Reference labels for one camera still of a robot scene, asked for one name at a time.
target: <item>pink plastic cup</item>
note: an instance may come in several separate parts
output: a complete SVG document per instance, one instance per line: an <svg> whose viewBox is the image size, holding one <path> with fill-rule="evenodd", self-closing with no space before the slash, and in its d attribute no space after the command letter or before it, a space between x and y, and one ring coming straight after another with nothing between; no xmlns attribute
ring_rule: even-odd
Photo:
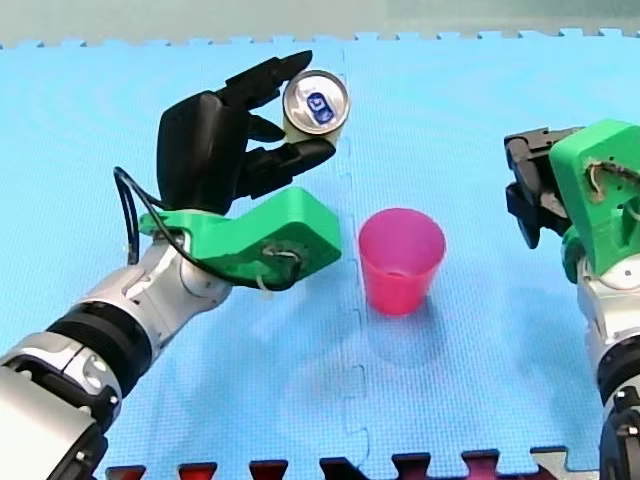
<svg viewBox="0 0 640 480"><path fill-rule="evenodd" d="M420 308L446 251L438 224L415 210L383 210L362 226L358 245L369 304L394 316Z"/></svg>

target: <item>blue logo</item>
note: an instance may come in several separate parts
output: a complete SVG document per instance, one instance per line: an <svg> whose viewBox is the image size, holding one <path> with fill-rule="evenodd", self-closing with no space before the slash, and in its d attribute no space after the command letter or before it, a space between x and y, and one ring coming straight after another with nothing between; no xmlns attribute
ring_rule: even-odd
<svg viewBox="0 0 640 480"><path fill-rule="evenodd" d="M313 92L307 97L307 106L320 125L330 122L335 117L329 103L320 92Z"/></svg>

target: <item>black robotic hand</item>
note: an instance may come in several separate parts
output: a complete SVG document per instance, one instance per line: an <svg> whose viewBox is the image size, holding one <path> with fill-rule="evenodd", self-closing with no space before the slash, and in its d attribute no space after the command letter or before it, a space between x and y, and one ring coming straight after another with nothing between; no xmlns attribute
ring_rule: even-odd
<svg viewBox="0 0 640 480"><path fill-rule="evenodd" d="M278 98L280 86L311 59L311 51L271 58L228 79L220 90L198 93L163 113L157 180L167 208L225 215L235 199L284 187L334 155L334 146L322 138L246 152L249 140L284 139L280 127L251 110Z"/></svg>
<svg viewBox="0 0 640 480"><path fill-rule="evenodd" d="M540 128L504 139L507 164L516 180L506 188L507 209L518 220L529 248L538 246L542 228L563 235L571 226L551 169L549 152L553 145L580 128L555 131Z"/></svg>

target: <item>black cable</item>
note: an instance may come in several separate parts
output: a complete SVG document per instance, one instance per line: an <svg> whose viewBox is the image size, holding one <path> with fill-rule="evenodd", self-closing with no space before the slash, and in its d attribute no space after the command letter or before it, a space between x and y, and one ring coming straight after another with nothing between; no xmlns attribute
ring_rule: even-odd
<svg viewBox="0 0 640 480"><path fill-rule="evenodd" d="M125 223L127 226L127 244L128 244L128 265L135 265L140 259L140 234L138 232L138 223L136 205L133 201L131 191L127 188L127 185L122 181L119 176L115 176L116 187L118 188L118 194L120 195L120 203L122 204L122 211L124 212Z"/></svg>
<svg viewBox="0 0 640 480"><path fill-rule="evenodd" d="M160 208L163 208L166 206L163 205L163 203L160 202L159 200L147 194L147 192L145 192L135 182L135 180L133 180L133 178L131 178L131 176L129 176L129 174L125 172L122 168L116 167L113 171L113 174L114 174L114 177L116 178L116 184L118 185L118 191L120 192L120 199L122 201L123 209L125 212L125 220L127 222L127 235L129 236L129 246L130 246L130 249L131 248L134 249L133 252L130 251L130 254L129 254L130 260L132 258L135 258L137 263L137 260L139 257L139 236L140 236L140 233L138 231L137 216L135 214L135 204L133 202L133 197L131 196L131 191L130 191L130 190L133 190L134 193L138 196L140 201L144 204L144 206L148 210L149 215L151 216L154 223L156 224L156 227L158 228L160 233L162 233L163 237L167 240L169 245L171 245L185 260L187 260L189 263L191 263L195 267L201 269L202 271L208 273L209 275L217 277L220 280L223 280L235 286L254 288L254 289L266 288L267 290L270 290L273 292L288 290L298 281L300 277L300 271L302 269L302 260L297 254L294 254L293 252L288 252L288 251L280 252L282 254L285 254L283 256L293 258L294 260L293 265L291 267L291 274L290 274L289 280L282 284L265 283L263 285L260 285L257 281L248 281L244 278L233 277L223 272L219 272L211 268L206 263L196 258L193 258L178 244L178 242L176 242L175 238L173 237L173 235L165 225L164 221L162 220L162 218L160 218L160 215L158 215L158 213L153 208L154 204L156 206L159 206Z"/></svg>

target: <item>aluminum can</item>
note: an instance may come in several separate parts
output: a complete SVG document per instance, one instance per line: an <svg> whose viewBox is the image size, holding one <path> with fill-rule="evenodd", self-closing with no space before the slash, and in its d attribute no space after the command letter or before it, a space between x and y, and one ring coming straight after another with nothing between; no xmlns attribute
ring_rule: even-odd
<svg viewBox="0 0 640 480"><path fill-rule="evenodd" d="M305 70L285 88L282 107L288 142L322 137L335 146L349 116L351 100L346 86L335 75Z"/></svg>

